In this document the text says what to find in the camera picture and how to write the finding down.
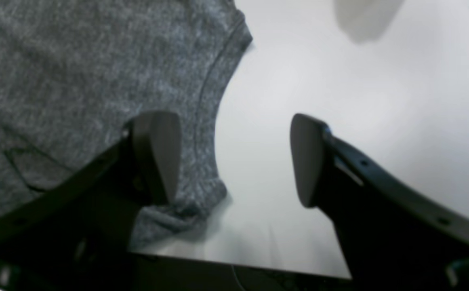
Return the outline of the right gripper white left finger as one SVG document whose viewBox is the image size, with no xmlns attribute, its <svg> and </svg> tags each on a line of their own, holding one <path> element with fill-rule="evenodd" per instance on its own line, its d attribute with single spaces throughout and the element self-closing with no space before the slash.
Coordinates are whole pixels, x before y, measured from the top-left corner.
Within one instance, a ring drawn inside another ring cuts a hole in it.
<svg viewBox="0 0 469 291">
<path fill-rule="evenodd" d="M 37 200 L 0 217 L 0 291 L 131 291 L 127 251 L 143 207 L 177 192 L 181 123 L 170 111 L 128 121 L 120 141 Z"/>
</svg>

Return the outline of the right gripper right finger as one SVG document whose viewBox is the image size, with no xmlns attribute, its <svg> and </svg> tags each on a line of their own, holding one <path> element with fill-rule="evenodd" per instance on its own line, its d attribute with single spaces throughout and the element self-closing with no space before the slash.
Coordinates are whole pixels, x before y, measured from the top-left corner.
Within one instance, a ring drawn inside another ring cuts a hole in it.
<svg viewBox="0 0 469 291">
<path fill-rule="evenodd" d="M 469 291 L 469 218 L 417 193 L 323 121 L 295 114 L 295 186 L 331 221 L 356 289 Z"/>
</svg>

